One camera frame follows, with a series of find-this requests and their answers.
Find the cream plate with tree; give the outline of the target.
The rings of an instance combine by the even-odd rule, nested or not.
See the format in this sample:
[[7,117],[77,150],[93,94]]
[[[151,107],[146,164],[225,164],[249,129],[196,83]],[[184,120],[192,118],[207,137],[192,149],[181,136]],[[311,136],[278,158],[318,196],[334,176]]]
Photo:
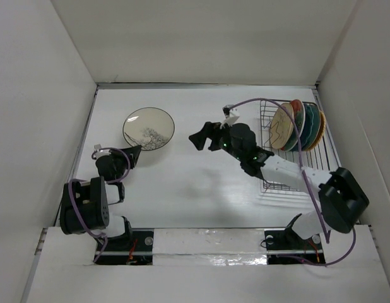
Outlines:
[[143,107],[130,113],[123,125],[122,135],[130,146],[142,146],[154,151],[167,145],[175,133],[172,116],[157,107]]

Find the beige plate with bird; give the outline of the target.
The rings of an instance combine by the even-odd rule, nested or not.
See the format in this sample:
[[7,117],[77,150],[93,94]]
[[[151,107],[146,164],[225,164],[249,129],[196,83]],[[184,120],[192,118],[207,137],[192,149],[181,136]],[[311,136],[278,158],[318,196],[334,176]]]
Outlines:
[[269,134],[271,147],[282,149],[293,133],[293,123],[287,113],[279,107],[271,121]]

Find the red patterned plate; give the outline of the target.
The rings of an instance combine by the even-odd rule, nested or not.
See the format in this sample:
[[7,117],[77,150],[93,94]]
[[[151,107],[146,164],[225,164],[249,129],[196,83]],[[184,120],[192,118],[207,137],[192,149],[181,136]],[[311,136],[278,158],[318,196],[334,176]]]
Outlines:
[[302,134],[305,124],[305,107],[304,104],[299,100],[295,99],[290,102],[294,113],[294,121],[298,135],[295,132],[295,128],[292,131],[290,138],[288,139],[285,146],[282,148],[283,151],[291,151],[292,148],[297,144],[297,138]]

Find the dark teal scalloped plate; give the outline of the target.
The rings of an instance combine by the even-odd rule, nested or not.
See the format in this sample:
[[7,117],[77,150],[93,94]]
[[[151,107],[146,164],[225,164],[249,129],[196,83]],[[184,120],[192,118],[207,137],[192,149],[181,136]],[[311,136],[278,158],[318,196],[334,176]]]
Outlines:
[[305,145],[307,144],[307,141],[309,139],[309,136],[312,132],[312,126],[314,122],[314,113],[316,110],[316,106],[310,103],[304,104],[305,108],[305,124],[304,129],[302,131],[302,134],[300,135],[300,142],[302,146],[302,150],[304,149]]

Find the light blue flower plate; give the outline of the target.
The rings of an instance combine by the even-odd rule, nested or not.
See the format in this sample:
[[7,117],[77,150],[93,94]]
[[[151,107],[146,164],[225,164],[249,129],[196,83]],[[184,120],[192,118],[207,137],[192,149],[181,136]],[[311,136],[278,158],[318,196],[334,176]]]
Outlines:
[[318,107],[316,105],[310,105],[310,108],[311,108],[312,113],[313,113],[312,130],[311,130],[310,136],[309,136],[309,138],[304,146],[304,150],[308,150],[312,146],[313,142],[316,140],[316,137],[319,133],[319,129],[321,126],[320,110],[318,109]]

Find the orange woven wicker plate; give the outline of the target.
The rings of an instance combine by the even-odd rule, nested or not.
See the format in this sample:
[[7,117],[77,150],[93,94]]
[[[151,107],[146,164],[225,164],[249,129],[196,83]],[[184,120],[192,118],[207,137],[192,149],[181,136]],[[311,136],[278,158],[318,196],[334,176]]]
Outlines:
[[326,117],[324,115],[324,112],[322,110],[319,110],[320,113],[320,127],[319,132],[314,140],[314,142],[310,145],[309,150],[313,150],[319,142],[322,140],[322,137],[324,136],[325,128],[326,128]]

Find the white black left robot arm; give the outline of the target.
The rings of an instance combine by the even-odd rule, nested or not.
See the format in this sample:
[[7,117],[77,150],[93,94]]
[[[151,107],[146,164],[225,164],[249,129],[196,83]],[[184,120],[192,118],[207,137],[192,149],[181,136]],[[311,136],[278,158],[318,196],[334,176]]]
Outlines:
[[64,234],[84,234],[109,226],[109,206],[124,201],[123,180],[135,168],[141,150],[141,145],[123,149],[94,147],[91,158],[98,175],[89,181],[72,179],[64,185],[59,217]]

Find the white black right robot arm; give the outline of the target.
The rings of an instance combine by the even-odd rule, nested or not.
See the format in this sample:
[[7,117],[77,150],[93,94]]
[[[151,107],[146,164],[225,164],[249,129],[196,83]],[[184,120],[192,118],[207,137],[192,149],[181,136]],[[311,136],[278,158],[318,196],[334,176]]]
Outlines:
[[210,151],[223,150],[240,162],[251,177],[277,182],[310,196],[314,210],[292,218],[279,241],[299,248],[323,230],[349,233],[369,205],[369,199],[352,173],[343,167],[335,171],[302,167],[257,145],[256,135],[248,125],[232,126],[206,122],[189,136],[197,150],[210,140]]

